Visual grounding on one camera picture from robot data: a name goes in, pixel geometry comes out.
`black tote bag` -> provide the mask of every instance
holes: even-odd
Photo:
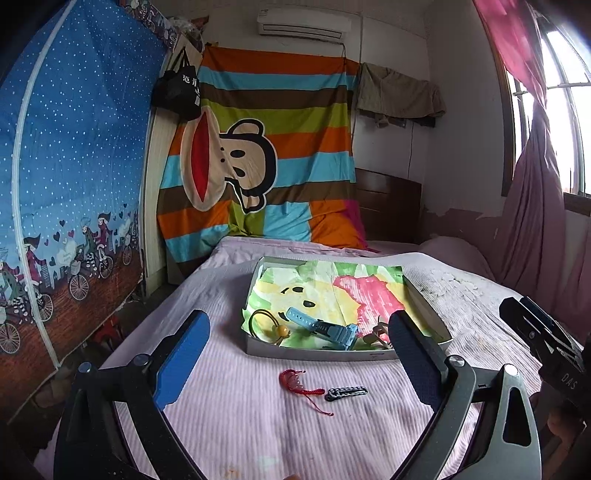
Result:
[[[180,67],[175,71],[179,59]],[[185,49],[174,59],[172,68],[156,80],[151,103],[153,106],[177,113],[185,122],[201,115],[197,70],[189,63]]]

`colorful paper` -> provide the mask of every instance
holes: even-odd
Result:
[[[285,312],[294,307],[311,317],[334,323],[359,327],[359,337],[372,332],[378,317],[388,322],[397,310],[406,310],[420,330],[433,336],[417,313],[402,277],[402,267],[352,264],[310,260],[293,267],[266,268],[254,284],[243,310],[242,329],[249,332],[249,319],[257,309],[269,311],[281,325],[291,330],[281,346],[306,349],[332,348],[325,339],[284,319]],[[277,334],[271,319],[258,314],[252,322],[254,333],[261,340],[274,342]],[[367,349],[358,341],[354,349]]]

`red string bracelet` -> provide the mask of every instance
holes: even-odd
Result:
[[[281,385],[283,385],[284,388],[286,388],[290,392],[305,396],[308,400],[310,400],[310,402],[312,403],[312,405],[314,405],[314,408],[318,412],[332,417],[334,413],[319,409],[318,405],[316,405],[314,400],[310,398],[310,395],[324,395],[326,393],[324,388],[316,388],[316,390],[306,390],[304,388],[304,385],[301,384],[300,377],[298,376],[298,374],[304,373],[306,373],[306,370],[285,370],[284,372],[281,372],[279,374],[279,382],[281,383]]]

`wooden headboard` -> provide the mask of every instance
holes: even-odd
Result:
[[[422,185],[361,168],[356,168],[355,174],[367,240],[414,243]]]

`bed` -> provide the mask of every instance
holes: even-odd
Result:
[[[344,364],[248,356],[240,329],[241,308],[254,265],[262,255],[302,260],[340,257],[365,264],[402,265],[405,275],[451,331],[454,341],[448,353],[458,353],[478,367],[497,369],[511,362],[519,368],[529,393],[539,389],[539,364],[498,317],[501,300],[519,295],[484,276],[420,252],[389,255],[227,237],[103,366],[123,365],[140,352],[152,352],[193,309],[208,313],[210,341],[180,398],[165,413],[210,479],[278,480],[295,473],[311,480],[389,479],[431,416],[430,409],[419,403],[398,361]],[[303,382],[312,388],[361,384],[370,394],[330,404],[335,416],[326,417],[305,398],[282,390],[278,375],[287,368],[306,370]],[[118,410],[139,469],[155,476],[125,405],[118,405]],[[477,415],[477,408],[471,407],[443,476],[458,468]],[[52,478],[56,437],[57,433],[35,460],[48,479]]]

